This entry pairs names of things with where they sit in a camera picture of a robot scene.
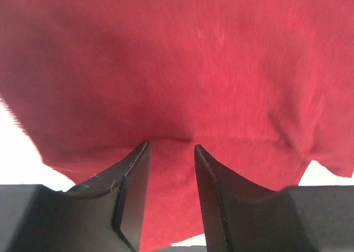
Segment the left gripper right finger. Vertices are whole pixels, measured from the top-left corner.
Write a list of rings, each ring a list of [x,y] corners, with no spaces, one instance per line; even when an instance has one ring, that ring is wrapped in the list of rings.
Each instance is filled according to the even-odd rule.
[[[298,251],[299,227],[286,192],[264,188],[194,151],[207,251]]]

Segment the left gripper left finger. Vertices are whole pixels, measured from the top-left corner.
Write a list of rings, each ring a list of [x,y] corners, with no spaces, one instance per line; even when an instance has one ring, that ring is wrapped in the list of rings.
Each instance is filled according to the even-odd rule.
[[[124,159],[74,186],[65,251],[138,251],[151,162],[143,142]]]

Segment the dark red t-shirt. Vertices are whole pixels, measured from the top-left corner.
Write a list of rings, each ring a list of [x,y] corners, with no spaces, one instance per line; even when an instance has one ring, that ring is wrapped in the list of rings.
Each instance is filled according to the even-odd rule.
[[[272,190],[353,173],[353,0],[1,0],[1,97],[75,182],[152,146],[142,251],[203,232],[194,147]]]

